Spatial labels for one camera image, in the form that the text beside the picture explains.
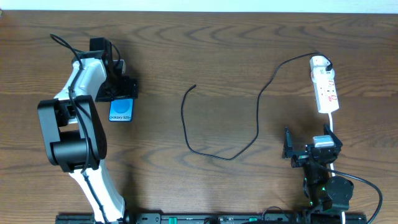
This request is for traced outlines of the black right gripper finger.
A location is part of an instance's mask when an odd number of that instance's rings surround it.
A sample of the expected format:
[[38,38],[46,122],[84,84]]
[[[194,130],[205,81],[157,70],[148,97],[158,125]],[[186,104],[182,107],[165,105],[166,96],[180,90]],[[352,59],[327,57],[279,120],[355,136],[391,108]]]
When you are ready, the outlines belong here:
[[336,137],[328,124],[323,125],[324,135],[330,136],[335,143],[335,146],[342,146],[342,142]]
[[294,147],[292,142],[292,136],[288,127],[285,127],[284,134],[285,134],[285,139],[284,139],[282,158],[290,158],[292,157]]

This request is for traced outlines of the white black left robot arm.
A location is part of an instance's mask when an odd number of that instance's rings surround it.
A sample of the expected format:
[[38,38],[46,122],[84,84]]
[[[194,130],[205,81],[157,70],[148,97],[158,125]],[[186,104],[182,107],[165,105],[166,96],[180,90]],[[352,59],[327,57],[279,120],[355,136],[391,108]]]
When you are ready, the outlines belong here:
[[49,162],[81,187],[93,214],[61,214],[56,223],[134,223],[127,203],[106,167],[106,134],[95,104],[109,102],[111,121],[130,122],[137,80],[126,75],[126,63],[113,58],[118,48],[104,37],[90,39],[87,51],[66,40],[50,38],[72,51],[72,73],[62,90],[37,106]]

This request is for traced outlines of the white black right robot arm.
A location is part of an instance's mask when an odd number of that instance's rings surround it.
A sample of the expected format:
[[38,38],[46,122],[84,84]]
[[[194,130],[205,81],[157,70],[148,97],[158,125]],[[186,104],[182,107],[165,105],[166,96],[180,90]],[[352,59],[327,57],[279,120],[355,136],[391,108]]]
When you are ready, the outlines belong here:
[[307,144],[304,150],[296,150],[292,135],[285,128],[282,157],[289,158],[293,168],[303,169],[305,188],[314,212],[341,213],[349,209],[354,185],[344,177],[330,175],[328,165],[337,160],[343,143],[329,125],[324,125],[323,131],[324,134],[313,137],[313,142]]

